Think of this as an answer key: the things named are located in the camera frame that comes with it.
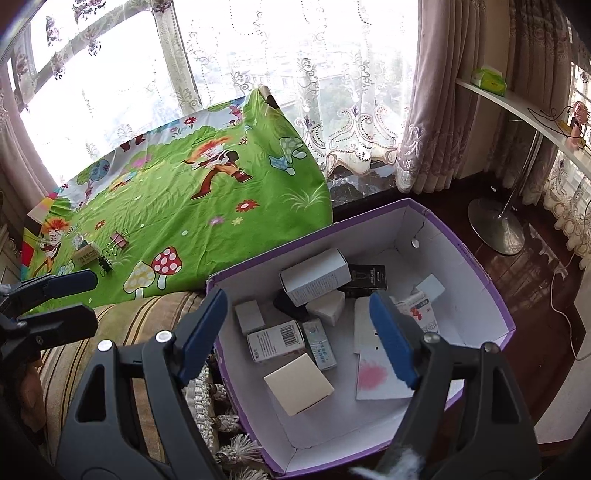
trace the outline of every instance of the cartoon character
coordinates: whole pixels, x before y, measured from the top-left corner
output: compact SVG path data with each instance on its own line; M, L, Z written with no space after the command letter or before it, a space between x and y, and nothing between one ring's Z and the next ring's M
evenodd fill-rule
M70 228L70 222L66 222L63 218L52 217L43 222L41 226L41 233L47 235L41 238L39 241L39 248L45 255L44 262L35 270L33 277L36 277L40 270L45 265L47 267L47 273L51 273L53 268L53 262L56 259L57 253L61 247L61 237Z
M238 183L244 183L252 178L252 176L244 172L244 169L236 166L238 153L234 150L224 149L228 140L230 140L230 137L208 140L198 146L187 160L183 160L183 163L192 165L194 170L202 167L209 169L209 173L203 179L201 188L191 197L191 200L203 198L211 193L212 180L220 172L234 177Z
M230 120L229 123L231 125L237 126L242 123L242 110L240 109L240 106L243 102L244 97L240 97L230 101L230 105L228 105L228 107L230 108L230 113L236 117L235 120Z

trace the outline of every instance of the cartoon print fabric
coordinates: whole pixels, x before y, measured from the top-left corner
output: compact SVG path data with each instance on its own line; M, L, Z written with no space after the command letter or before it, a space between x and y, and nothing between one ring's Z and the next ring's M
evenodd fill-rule
M331 221L316 162L255 90L134 136L45 198L28 218L22 277L80 269L72 255L81 236L112 271L88 264L96 290L46 309L195 290ZM125 248L113 248L113 233L123 231Z

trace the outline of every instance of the red mushroom print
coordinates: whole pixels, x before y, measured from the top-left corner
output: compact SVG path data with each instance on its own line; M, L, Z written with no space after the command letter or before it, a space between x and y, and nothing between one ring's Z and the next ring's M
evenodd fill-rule
M178 256L177 249L174 247L165 248L152 260L152 268L158 274L158 288L166 288L166 277L179 272L183 262Z

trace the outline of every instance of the blue gripper pad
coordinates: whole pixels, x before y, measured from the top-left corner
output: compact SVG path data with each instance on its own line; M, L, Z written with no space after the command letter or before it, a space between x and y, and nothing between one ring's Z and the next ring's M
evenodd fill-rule
M174 330L175 345L183 351L183 366L177 378L184 385L197 378L228 313L228 296L214 288L196 312L186 314Z
M384 292L382 294L372 293L369 298L369 316L374 324L379 339L382 341L388 359L392 364L396 376L403 380L413 390L418 387L420 377L414 367L413 347L405 336L404 322L409 317L402 315L390 297ZM422 334L421 328L413 319L410 319L418 331Z

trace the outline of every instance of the purple box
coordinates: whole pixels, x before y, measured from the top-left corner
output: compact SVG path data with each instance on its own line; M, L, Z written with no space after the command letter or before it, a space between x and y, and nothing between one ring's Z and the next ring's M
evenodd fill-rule
M411 245L415 236L418 249ZM335 223L223 270L210 277L207 287L224 288L232 304L256 299L267 325L278 325L289 320L272 305L281 288L279 272L329 248L338 248L350 263L385 265L388 291L397 299L408 297L434 274L445 292L433 302L433 310L441 335L450 343L480 347L493 341L503 348L515 331L482 266L440 219L411 199ZM263 380L287 361L255 364L233 311L220 330L216 352L222 377L242 425L262 446L276 475L304 475L385 449L400 425L410 399L355 400L353 305L354 299L347 299L336 326L326 328L337 360L337 367L325 372L334 393L293 417ZM452 382L447 406L459 398L462 385Z

